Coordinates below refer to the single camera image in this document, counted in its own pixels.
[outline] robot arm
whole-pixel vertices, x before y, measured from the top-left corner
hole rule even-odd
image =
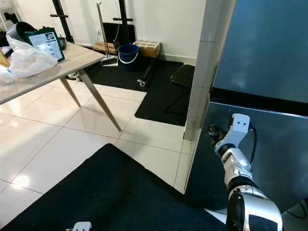
[[[251,165],[238,148],[249,131],[250,118],[233,114],[225,134],[216,125],[209,127],[215,153],[225,169],[229,202],[227,227],[230,231],[282,231],[278,207],[255,184]]]

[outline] wooden tabletop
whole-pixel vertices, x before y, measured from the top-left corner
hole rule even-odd
[[[101,53],[69,42],[63,53],[65,60],[49,70],[29,78],[20,78],[10,84],[0,82],[0,104],[66,76],[69,73],[90,66],[103,58]]]

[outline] white tile floor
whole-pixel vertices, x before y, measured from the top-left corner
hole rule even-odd
[[[106,143],[184,192],[194,143],[183,127],[135,118],[145,92],[95,85],[118,132],[82,82],[56,80],[0,106],[0,228]]]

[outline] gray metal panel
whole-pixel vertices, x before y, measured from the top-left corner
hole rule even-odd
[[[195,205],[212,210],[227,205],[227,189],[220,158],[207,134],[210,124],[227,130],[233,113],[250,116],[257,129],[253,177],[281,212],[308,197],[308,119],[236,106],[210,103],[188,181],[186,196]],[[250,159],[253,133],[240,148]]]
[[[214,87],[308,103],[307,12],[307,0],[238,0]]]

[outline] black floor mat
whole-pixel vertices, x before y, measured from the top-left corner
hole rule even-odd
[[[90,221],[93,231],[226,231],[201,208],[125,153],[107,144],[2,231],[63,231]]]
[[[164,111],[181,94],[181,87],[170,84],[170,76],[182,65],[183,63],[179,62],[157,60],[152,72],[151,85],[148,88],[140,87],[137,82],[137,79],[143,77],[145,70],[127,72],[121,64],[118,67],[102,68],[100,63],[97,63],[87,68],[86,71],[93,83],[147,92],[135,114],[136,117],[184,126],[188,111],[189,91],[170,108],[169,112]]]

